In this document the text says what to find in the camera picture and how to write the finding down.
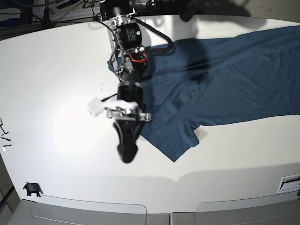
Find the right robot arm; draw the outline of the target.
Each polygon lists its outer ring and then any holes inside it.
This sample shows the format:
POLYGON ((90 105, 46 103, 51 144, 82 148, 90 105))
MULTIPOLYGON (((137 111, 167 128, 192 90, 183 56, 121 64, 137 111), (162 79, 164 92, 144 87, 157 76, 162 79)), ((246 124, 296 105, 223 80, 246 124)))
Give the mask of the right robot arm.
POLYGON ((151 114, 143 103, 142 76, 148 67, 149 53, 166 53, 173 47, 172 40, 152 26, 134 17, 135 9, 128 0, 101 0, 100 13, 93 20, 104 25, 111 34, 112 54, 108 64, 119 80, 116 100, 109 97, 94 100, 89 111, 97 116, 106 111, 113 119, 113 127, 119 136, 118 154, 123 163, 133 161, 138 151, 136 140, 151 114), (167 41, 166 48, 150 48, 142 45, 143 26, 167 41))

